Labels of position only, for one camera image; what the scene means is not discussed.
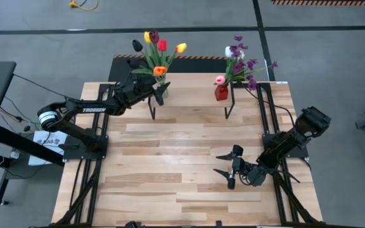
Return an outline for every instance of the gray floor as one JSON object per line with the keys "label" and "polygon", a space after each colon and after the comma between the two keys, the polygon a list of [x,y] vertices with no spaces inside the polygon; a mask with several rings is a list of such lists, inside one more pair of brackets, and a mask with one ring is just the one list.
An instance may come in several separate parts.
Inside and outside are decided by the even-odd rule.
{"label": "gray floor", "polygon": [[[92,5],[89,0],[86,6]],[[365,7],[275,6],[259,0],[264,25],[365,25]],[[256,25],[251,1],[112,1],[96,10],[69,9],[61,0],[0,0],[0,30],[217,27]],[[257,32],[162,33],[170,45],[188,43],[187,55],[223,56],[234,34],[245,37],[246,53],[263,59]],[[290,83],[298,113],[316,106],[332,118],[331,127],[309,145],[312,174],[324,220],[365,227],[365,131],[354,122],[365,111],[365,31],[267,32],[277,80]],[[16,73],[69,96],[79,97],[84,82],[105,81],[115,54],[132,54],[142,34],[0,35],[0,61],[16,61]],[[265,80],[260,73],[257,80]],[[26,116],[61,98],[15,78],[7,97]],[[15,113],[4,101],[3,107]],[[1,148],[5,155],[9,148]],[[50,165],[36,177],[8,185],[0,207],[0,227],[50,222],[61,168]]]}

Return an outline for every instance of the logo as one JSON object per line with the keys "label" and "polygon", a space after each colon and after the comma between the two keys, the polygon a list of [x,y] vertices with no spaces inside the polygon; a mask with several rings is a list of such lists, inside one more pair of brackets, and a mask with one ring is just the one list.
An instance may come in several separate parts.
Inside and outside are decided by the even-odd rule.
{"label": "logo", "polygon": [[87,113],[87,112],[104,112],[106,110],[106,108],[83,108],[82,112],[83,113]]}

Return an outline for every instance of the flower bouquet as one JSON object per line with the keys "label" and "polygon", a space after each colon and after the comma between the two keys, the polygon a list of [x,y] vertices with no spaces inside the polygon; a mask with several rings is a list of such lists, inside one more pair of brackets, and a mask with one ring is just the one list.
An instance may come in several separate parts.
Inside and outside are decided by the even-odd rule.
{"label": "flower bouquet", "polygon": [[[236,35],[234,39],[238,42],[242,40],[242,36]],[[257,82],[253,78],[253,73],[264,70],[266,68],[260,68],[254,70],[254,66],[257,64],[256,59],[249,59],[245,63],[245,53],[243,50],[247,50],[248,46],[244,46],[243,43],[239,43],[237,46],[228,46],[225,49],[226,60],[226,74],[225,76],[219,75],[215,79],[217,85],[215,90],[215,97],[217,101],[227,99],[228,89],[227,86],[234,81],[247,81],[248,89],[250,91],[256,90]],[[278,67],[275,61],[271,66],[271,69]]]}
{"label": "flower bouquet", "polygon": [[[165,74],[169,69],[172,61],[177,54],[182,54],[187,48],[186,43],[182,43],[176,46],[174,53],[169,56],[167,54],[167,41],[160,40],[158,33],[154,32],[144,32],[144,41],[149,45],[149,53],[143,49],[142,44],[133,40],[132,45],[136,52],[143,54],[145,59],[145,66],[140,65],[138,69],[132,71],[132,73],[145,73],[150,74],[156,78],[157,84],[162,86],[165,84]],[[163,93],[163,98],[169,96],[168,90]]]}

